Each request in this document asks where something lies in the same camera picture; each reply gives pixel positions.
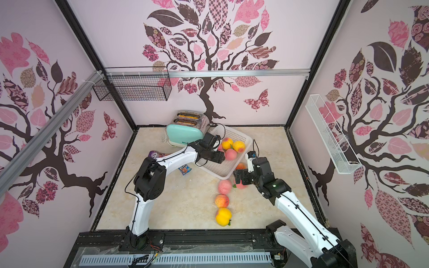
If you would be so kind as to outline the orange red peach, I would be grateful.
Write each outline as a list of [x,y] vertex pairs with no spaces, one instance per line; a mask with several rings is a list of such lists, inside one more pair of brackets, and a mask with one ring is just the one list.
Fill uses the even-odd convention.
[[244,163],[239,163],[236,167],[236,170],[243,170],[246,169],[246,165]]

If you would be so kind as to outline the yellow peach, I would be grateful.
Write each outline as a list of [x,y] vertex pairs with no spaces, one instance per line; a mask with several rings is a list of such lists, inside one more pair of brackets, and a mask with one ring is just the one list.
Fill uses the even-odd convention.
[[217,224],[219,224],[222,227],[228,226],[228,225],[230,225],[231,219],[232,219],[232,213],[228,208],[219,208],[218,209],[216,216],[215,216],[215,220],[216,220]]
[[243,153],[246,149],[246,145],[242,141],[235,141],[232,145],[232,148],[239,154]]
[[233,140],[230,138],[224,138],[221,143],[222,149],[224,151],[233,148]]

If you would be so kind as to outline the small pink peach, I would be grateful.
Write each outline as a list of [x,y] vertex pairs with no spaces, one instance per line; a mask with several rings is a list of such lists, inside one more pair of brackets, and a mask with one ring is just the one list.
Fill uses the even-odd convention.
[[225,151],[225,159],[227,161],[233,161],[237,158],[238,153],[234,149],[228,149]]

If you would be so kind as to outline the orange pink peach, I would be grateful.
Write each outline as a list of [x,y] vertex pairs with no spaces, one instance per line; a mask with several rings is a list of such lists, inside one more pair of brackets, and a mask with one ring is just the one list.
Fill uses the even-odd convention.
[[215,197],[214,203],[217,208],[227,208],[230,200],[227,195],[219,194]]

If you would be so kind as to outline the yellow peach front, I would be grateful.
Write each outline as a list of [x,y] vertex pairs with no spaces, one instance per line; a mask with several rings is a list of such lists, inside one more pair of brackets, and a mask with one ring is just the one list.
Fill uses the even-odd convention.
[[215,220],[216,220],[217,224],[219,224],[222,227],[228,226],[228,225],[230,225],[231,219],[232,219],[232,213],[228,208],[219,208],[218,209],[216,216],[215,216]]

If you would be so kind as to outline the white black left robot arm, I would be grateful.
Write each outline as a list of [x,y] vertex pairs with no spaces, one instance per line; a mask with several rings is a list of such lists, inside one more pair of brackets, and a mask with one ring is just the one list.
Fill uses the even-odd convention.
[[219,135],[206,133],[202,139],[188,143],[178,152],[157,159],[145,158],[131,180],[136,203],[126,235],[133,249],[142,250],[149,243],[147,233],[151,210],[164,190],[166,177],[178,168],[201,159],[221,164],[226,158],[225,153],[217,149],[220,143]]

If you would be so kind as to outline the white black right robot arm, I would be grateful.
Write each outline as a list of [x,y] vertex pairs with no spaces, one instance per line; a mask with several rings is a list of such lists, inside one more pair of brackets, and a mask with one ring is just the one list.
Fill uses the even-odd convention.
[[283,212],[299,231],[274,222],[267,227],[277,244],[297,256],[309,268],[356,268],[355,247],[348,240],[341,240],[320,224],[299,201],[291,187],[277,179],[265,157],[256,152],[246,154],[247,169],[233,172],[235,182],[254,185],[258,192],[273,206]]

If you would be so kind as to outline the white plastic basket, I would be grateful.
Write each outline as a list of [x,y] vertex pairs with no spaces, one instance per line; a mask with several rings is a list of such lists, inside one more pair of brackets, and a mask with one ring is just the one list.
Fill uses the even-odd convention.
[[235,160],[225,160],[221,164],[214,163],[212,161],[206,162],[205,159],[201,159],[197,162],[197,166],[208,174],[221,180],[228,179],[241,160],[244,159],[246,152],[250,150],[253,139],[234,128],[228,126],[223,127],[223,125],[218,125],[215,128],[210,129],[208,132],[213,135],[219,135],[220,137],[230,138],[233,141],[242,141],[245,144],[245,152],[238,153]]

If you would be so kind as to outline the mint green toaster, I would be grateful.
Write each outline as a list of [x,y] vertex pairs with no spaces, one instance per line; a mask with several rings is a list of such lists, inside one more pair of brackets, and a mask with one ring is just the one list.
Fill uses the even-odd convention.
[[203,139],[209,123],[208,117],[202,113],[178,111],[166,127],[167,142],[173,146],[186,147],[187,144]]

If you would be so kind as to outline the blue candy packet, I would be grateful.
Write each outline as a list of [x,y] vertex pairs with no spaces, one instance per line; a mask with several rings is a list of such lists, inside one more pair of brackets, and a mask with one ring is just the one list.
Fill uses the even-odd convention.
[[192,171],[192,169],[188,165],[183,165],[183,166],[179,167],[178,169],[180,170],[182,175],[186,175]]

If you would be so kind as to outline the purple candy bag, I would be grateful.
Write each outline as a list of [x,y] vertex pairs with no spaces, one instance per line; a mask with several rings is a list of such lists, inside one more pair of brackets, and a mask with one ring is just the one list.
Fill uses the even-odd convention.
[[158,158],[162,158],[165,157],[166,154],[152,150],[149,152],[148,157],[152,158],[152,159],[158,159]]

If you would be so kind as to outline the aluminium rail back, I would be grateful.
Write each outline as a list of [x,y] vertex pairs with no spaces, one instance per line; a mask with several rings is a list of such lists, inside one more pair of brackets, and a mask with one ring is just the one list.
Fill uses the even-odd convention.
[[308,77],[310,69],[267,69],[267,70],[200,70],[200,71],[128,71],[107,72],[107,76],[160,75],[170,78],[198,78],[198,77],[274,77],[274,76],[304,76]]

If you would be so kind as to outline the aluminium rail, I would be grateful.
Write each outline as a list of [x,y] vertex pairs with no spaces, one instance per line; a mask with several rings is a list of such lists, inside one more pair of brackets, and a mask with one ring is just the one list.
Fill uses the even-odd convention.
[[170,78],[198,78],[198,77],[274,77],[274,76],[304,76],[308,77],[310,69],[267,69],[267,70],[200,70],[200,71],[128,71],[107,72],[107,76],[160,75]]
[[59,130],[61,125],[68,119],[73,111],[79,106],[82,100],[92,90],[95,83],[102,79],[100,70],[91,74],[83,85],[79,87],[77,92],[73,94],[65,105],[63,105],[52,116],[46,125],[30,139],[27,145],[14,157],[5,169],[1,172],[1,195],[8,191],[13,182],[21,175],[26,167],[29,166],[31,160],[41,151],[54,134]]

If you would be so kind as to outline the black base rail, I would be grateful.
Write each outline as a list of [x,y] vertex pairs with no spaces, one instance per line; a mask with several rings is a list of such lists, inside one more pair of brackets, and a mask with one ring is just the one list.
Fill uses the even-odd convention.
[[[98,249],[118,249],[119,252],[148,252],[151,249],[173,250],[197,246],[250,246],[253,250],[264,250],[281,253],[292,250],[275,237],[290,228],[281,220],[277,220],[265,229],[233,229],[233,230],[148,230],[136,236],[129,229],[113,231],[83,232],[78,238],[66,260],[65,266],[70,268],[78,258],[78,250],[85,247]],[[310,265],[314,268],[356,268],[357,258],[355,247],[348,240],[341,240],[336,228],[329,229],[334,235],[322,247],[320,257],[312,257]]]

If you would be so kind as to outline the aluminium rail left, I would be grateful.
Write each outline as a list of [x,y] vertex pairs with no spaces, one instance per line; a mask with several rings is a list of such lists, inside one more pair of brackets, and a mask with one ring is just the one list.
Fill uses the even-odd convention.
[[68,119],[73,111],[79,106],[82,100],[92,90],[95,83],[102,79],[100,70],[91,74],[83,85],[79,87],[77,92],[73,94],[65,105],[63,105],[52,116],[46,125],[30,139],[27,145],[14,157],[5,169],[1,172],[1,195],[8,191],[13,182],[21,175],[26,167],[29,166],[31,160],[41,151],[54,134],[59,130],[61,125]]

